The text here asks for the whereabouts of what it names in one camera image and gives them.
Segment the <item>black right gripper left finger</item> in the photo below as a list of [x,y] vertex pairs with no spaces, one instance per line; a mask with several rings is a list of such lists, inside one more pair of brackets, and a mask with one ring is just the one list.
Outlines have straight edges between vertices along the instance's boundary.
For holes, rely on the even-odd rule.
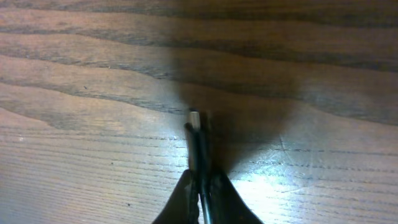
[[198,217],[198,192],[193,174],[187,169],[152,224],[198,224]]

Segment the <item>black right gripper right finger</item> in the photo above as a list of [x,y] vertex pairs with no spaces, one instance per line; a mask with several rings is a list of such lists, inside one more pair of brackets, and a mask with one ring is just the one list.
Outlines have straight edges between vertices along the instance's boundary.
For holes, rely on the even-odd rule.
[[246,206],[224,171],[211,175],[211,215],[217,224],[262,224]]

